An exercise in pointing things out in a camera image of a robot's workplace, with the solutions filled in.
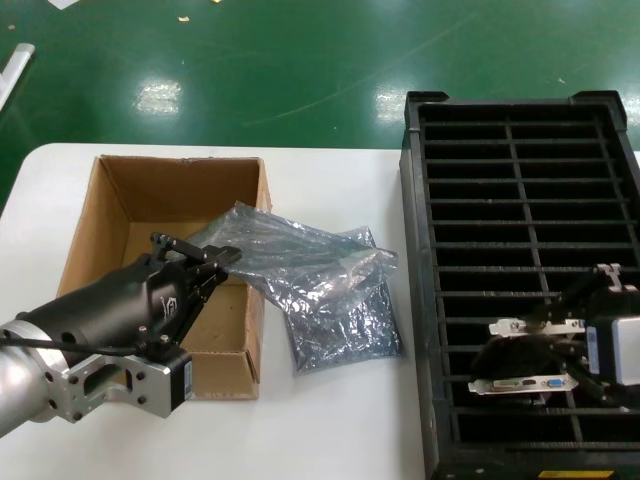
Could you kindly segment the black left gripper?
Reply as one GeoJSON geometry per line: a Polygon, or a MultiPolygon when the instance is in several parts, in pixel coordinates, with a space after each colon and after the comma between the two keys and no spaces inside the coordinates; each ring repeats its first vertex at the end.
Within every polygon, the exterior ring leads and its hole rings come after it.
{"type": "Polygon", "coordinates": [[[222,269],[242,251],[232,246],[198,247],[154,232],[151,254],[130,265],[16,316],[53,341],[72,338],[78,345],[130,347],[139,329],[182,343],[214,290],[228,279],[222,269]]]}

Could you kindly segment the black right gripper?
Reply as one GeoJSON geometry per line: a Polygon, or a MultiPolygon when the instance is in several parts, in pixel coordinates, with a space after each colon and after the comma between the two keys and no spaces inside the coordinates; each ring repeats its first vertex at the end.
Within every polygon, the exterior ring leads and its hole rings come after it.
{"type": "MultiPolygon", "coordinates": [[[[559,324],[567,319],[578,319],[592,326],[638,316],[639,290],[631,285],[623,286],[620,265],[611,263],[596,264],[523,320],[528,326],[542,326],[547,322],[559,324]]],[[[589,371],[584,343],[551,338],[547,351],[586,394],[598,401],[610,401],[607,388],[589,371]]]]}

